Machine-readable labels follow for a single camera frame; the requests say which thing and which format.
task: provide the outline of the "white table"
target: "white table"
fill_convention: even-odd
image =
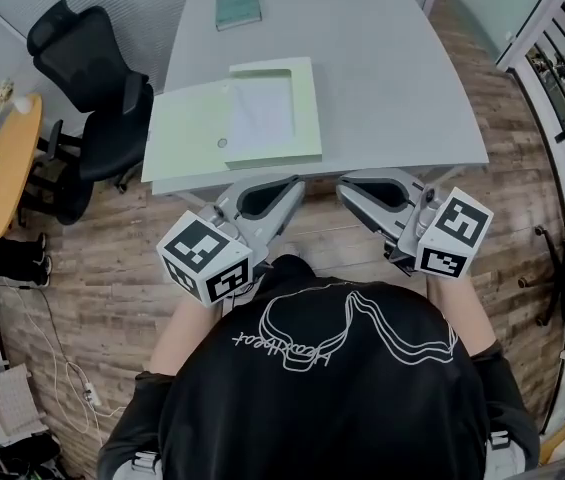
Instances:
[[[319,176],[488,162],[464,88],[415,0],[260,3],[261,22],[218,32],[215,0],[187,0],[164,90],[220,80],[233,64],[308,56],[322,160],[186,177],[174,172],[153,182],[154,194],[272,172]]]

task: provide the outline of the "black t-shirt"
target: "black t-shirt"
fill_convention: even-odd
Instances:
[[[98,477],[156,448],[167,479],[476,479],[500,428],[537,460],[499,346],[476,362],[418,294],[318,278],[237,307],[175,378],[140,375]]]

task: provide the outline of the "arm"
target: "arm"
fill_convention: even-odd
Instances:
[[[207,309],[191,297],[179,301],[153,350],[149,371],[136,377],[133,398],[100,450],[98,479],[112,479],[137,452],[159,454],[158,427],[173,377],[219,320],[220,307]]]
[[[149,371],[176,375],[220,320],[221,307],[218,304],[207,309],[192,297],[183,297],[153,350]]]
[[[502,353],[493,327],[468,277],[427,277],[429,300],[455,329],[482,381],[490,432],[506,430],[524,451],[526,469],[538,465],[540,440]]]
[[[468,277],[445,279],[427,276],[427,296],[455,329],[471,357],[496,341],[489,317]]]

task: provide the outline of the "chair armrest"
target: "chair armrest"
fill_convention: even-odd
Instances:
[[[55,158],[55,150],[57,149],[58,143],[60,142],[63,124],[64,121],[62,119],[55,122],[55,124],[53,125],[53,129],[51,130],[51,136],[49,137],[49,146],[46,150],[46,153],[44,153],[44,155],[42,155],[38,159],[38,161],[47,163]]]
[[[122,113],[129,114],[133,112],[140,101],[142,95],[142,86],[144,80],[140,73],[133,71],[129,73],[124,82],[124,101],[122,102]]]

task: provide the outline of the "light green folder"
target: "light green folder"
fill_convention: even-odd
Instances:
[[[228,153],[220,147],[231,122],[234,77],[291,73],[294,136],[283,144],[266,144],[256,152]],[[322,154],[313,70],[308,57],[231,66],[230,78],[155,98],[149,125],[142,181],[316,161]]]

